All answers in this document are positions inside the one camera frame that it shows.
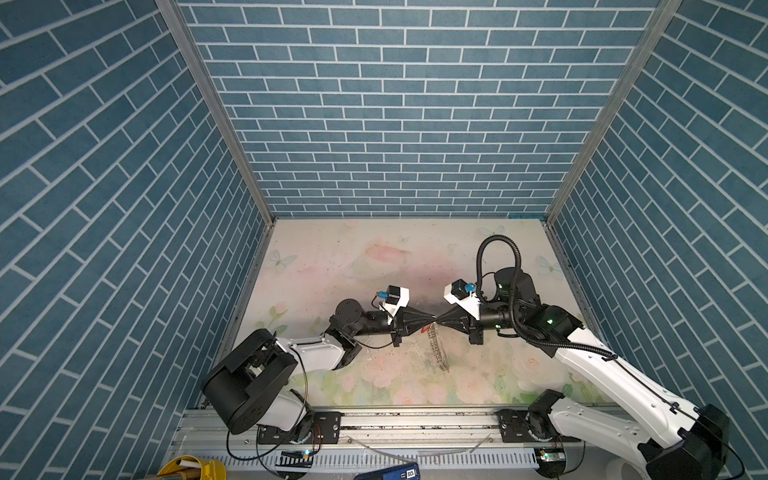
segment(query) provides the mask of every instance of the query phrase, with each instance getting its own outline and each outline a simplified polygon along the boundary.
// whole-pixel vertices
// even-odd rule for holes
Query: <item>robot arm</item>
[[[506,237],[494,240],[514,246]],[[487,243],[478,252],[478,265]],[[665,389],[612,353],[579,319],[541,303],[531,277],[519,270],[517,252],[516,257],[514,269],[495,273],[491,300],[481,300],[479,285],[464,280],[448,285],[445,298],[456,307],[436,322],[467,333],[474,344],[482,344],[487,329],[520,336],[589,379],[634,419],[619,419],[547,390],[528,409],[531,433],[542,440],[558,435],[583,439],[644,468],[653,480],[672,478],[671,472],[680,480],[717,478],[727,456],[727,416],[712,405],[697,408]],[[478,283],[481,278],[478,272]],[[515,335],[501,334],[510,327]]]
[[[717,478],[727,456],[727,416],[712,405],[699,409],[665,389],[608,350],[579,319],[542,303],[531,277],[518,265],[495,272],[496,294],[490,300],[478,296],[480,272],[477,286],[464,280],[448,285],[445,298],[455,306],[438,317],[409,307],[408,289],[390,286],[374,299],[378,305],[373,311],[365,311],[356,300],[342,300],[320,337],[282,339],[257,330],[216,365],[200,387],[231,433],[259,423],[287,432],[296,429],[294,437],[302,438],[305,432],[298,419],[309,415],[306,403],[280,390],[293,375],[348,365],[362,348],[355,336],[389,334],[397,347],[402,337],[436,322],[481,345],[483,332],[496,330],[500,336],[520,336],[557,358],[634,419],[620,419],[546,390],[528,408],[534,437],[583,439],[644,468],[653,480]],[[501,334],[507,328],[514,328],[515,335]]]
[[[280,393],[291,376],[349,365],[362,349],[357,335],[389,334],[398,346],[404,336],[435,321],[408,307],[409,297],[407,288],[390,286],[377,294],[373,311],[342,300],[328,329],[315,338],[284,339],[258,329],[203,378],[200,389],[234,435],[257,423],[288,432],[306,414],[303,399]]]

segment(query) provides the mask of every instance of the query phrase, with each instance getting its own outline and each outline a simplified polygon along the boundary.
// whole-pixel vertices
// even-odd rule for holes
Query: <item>pink flower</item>
[[[383,263],[404,265],[408,261],[410,255],[410,252],[395,247],[387,247],[385,245],[366,248],[366,257]]]
[[[288,310],[288,304],[285,302],[278,302],[275,305],[275,313],[277,315],[280,315],[281,313],[285,313]]]
[[[352,392],[352,390],[355,388],[356,381],[351,375],[344,375],[341,377],[339,384],[345,392]]]
[[[394,405],[424,405],[426,397],[418,382],[404,383],[397,392],[392,395]]]
[[[498,364],[491,359],[490,349],[480,345],[470,345],[469,351],[464,355],[465,360],[477,373],[491,374],[496,372]]]
[[[406,355],[397,350],[373,350],[371,359],[360,366],[362,379],[379,388],[392,384],[394,379],[406,371],[409,364]]]
[[[436,383],[430,383],[427,385],[427,403],[433,405],[442,405],[445,403],[445,397],[447,396],[445,387],[437,385]]]
[[[511,366],[512,372],[518,377],[518,386],[523,390],[558,390],[565,384],[565,366],[523,341],[515,342]]]
[[[488,380],[474,369],[465,366],[451,367],[451,376],[456,382],[456,396],[464,403],[485,403],[493,395]]]

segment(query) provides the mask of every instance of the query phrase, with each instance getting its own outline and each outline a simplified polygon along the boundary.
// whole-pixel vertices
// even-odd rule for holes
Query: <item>table surface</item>
[[[494,233],[517,243],[522,269],[533,278],[542,302],[583,319],[538,220],[279,220],[236,344],[259,328],[286,338],[315,336],[327,328],[341,300],[353,298],[370,307],[370,300],[388,285],[409,288],[410,306],[443,313],[451,307],[443,299],[445,285],[458,278],[476,280],[477,249]],[[513,263],[509,247],[494,242],[485,249],[483,273]],[[544,389],[562,391],[578,402],[607,400],[577,373],[520,339],[486,332],[485,345],[476,346],[453,329],[441,326],[437,333],[447,372],[439,368],[428,334],[414,333],[399,348],[364,348],[343,369],[311,372],[309,404],[530,403]],[[361,340],[379,346],[389,337]],[[303,392],[303,376],[294,376],[289,387]]]

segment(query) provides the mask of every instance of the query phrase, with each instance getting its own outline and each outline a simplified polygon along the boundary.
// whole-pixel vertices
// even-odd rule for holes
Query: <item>metal frame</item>
[[[206,105],[208,105],[210,114],[219,128],[224,143],[227,144],[227,148],[229,148],[232,154],[237,170],[240,171],[245,184],[248,186],[248,191],[253,201],[256,202],[256,206],[264,217],[266,224],[272,226],[275,222],[275,216],[272,214],[270,205],[267,203],[259,184],[256,182],[253,168],[250,166],[240,139],[237,138],[230,116],[224,108],[224,104],[214,86],[214,81],[211,79],[203,57],[197,49],[197,44],[192,37],[192,31],[189,25],[187,25],[187,20],[184,18],[184,13],[181,11],[177,0],[156,0],[156,3],[157,8],[160,9],[160,14],[163,15],[163,20],[168,25],[171,36],[176,41],[176,46],[179,48],[181,56],[184,57],[184,61],[190,69],[195,84],[200,89]]]
[[[600,142],[603,141],[603,137],[611,126],[611,123],[614,121],[616,114],[619,112],[619,108],[621,108],[621,105],[624,103],[624,99],[629,95],[634,82],[637,80],[637,77],[640,76],[645,63],[648,61],[648,58],[650,58],[650,54],[654,51],[654,48],[656,48],[656,45],[661,39],[661,35],[664,33],[664,30],[667,29],[667,26],[681,2],[682,0],[659,1],[659,5],[648,20],[648,24],[643,31],[640,41],[632,50],[629,59],[627,59],[627,64],[624,66],[624,70],[621,72],[621,76],[616,82],[613,91],[608,96],[605,106],[600,110],[598,117],[592,125],[592,129],[584,139],[584,144],[581,145],[581,150],[576,155],[574,163],[571,165],[571,169],[565,175],[563,184],[555,194],[552,203],[549,204],[546,213],[546,221],[548,223],[554,223],[558,218],[558,215],[560,215],[565,202],[568,200],[574,187],[576,187],[578,179],[589,165],[592,155],[594,155]]]
[[[554,251],[554,256],[558,259],[558,263],[560,263],[563,276],[568,282],[571,292],[574,294],[576,304],[578,305],[579,310],[581,310],[581,314],[584,315],[584,322],[587,324],[587,328],[594,332],[603,343],[606,343],[603,329],[600,327],[600,323],[597,320],[598,316],[592,308],[592,305],[587,301],[587,296],[584,294],[584,288],[581,286],[581,282],[578,280],[570,260],[568,260],[565,252],[560,247],[558,235],[549,223],[541,222],[541,225],[544,227],[544,232],[547,234],[549,244]]]
[[[272,233],[275,230],[275,226],[270,225],[264,229],[259,240],[259,248],[256,250],[256,255],[253,256],[253,263],[250,266],[250,272],[246,278],[243,288],[240,290],[240,297],[237,299],[235,309],[232,312],[232,318],[227,324],[227,329],[224,330],[224,336],[221,339],[221,345],[216,352],[216,358],[214,358],[214,365],[222,360],[234,347],[237,333],[240,331],[240,324],[243,322],[243,315],[248,308],[248,302],[250,302],[251,293],[253,292],[253,286],[256,285],[256,278],[259,276],[261,266],[264,264],[264,257],[266,256],[266,249],[270,246],[272,240]]]
[[[470,449],[486,439],[478,450],[507,447],[551,446],[550,442],[503,443],[496,412],[500,409],[526,409],[528,406],[421,406],[421,407],[316,407],[317,411],[342,413],[339,443],[324,444],[325,449],[354,450],[362,442],[374,449]],[[615,404],[595,406],[601,412],[628,419]],[[240,435],[230,435],[230,449],[235,455],[253,455],[257,427]],[[227,427],[213,409],[184,411],[166,457],[198,452],[206,458],[227,455]],[[294,450],[295,445],[282,445]]]

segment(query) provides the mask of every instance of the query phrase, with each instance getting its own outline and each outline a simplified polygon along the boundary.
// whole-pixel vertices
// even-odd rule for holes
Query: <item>blue brick wallpaper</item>
[[[724,408],[752,478],[768,478],[766,25],[763,0],[685,0],[555,224],[608,342]]]
[[[142,478],[263,222],[153,0],[0,2],[0,112],[0,478]]]
[[[279,216],[541,216],[657,0],[182,0]]]

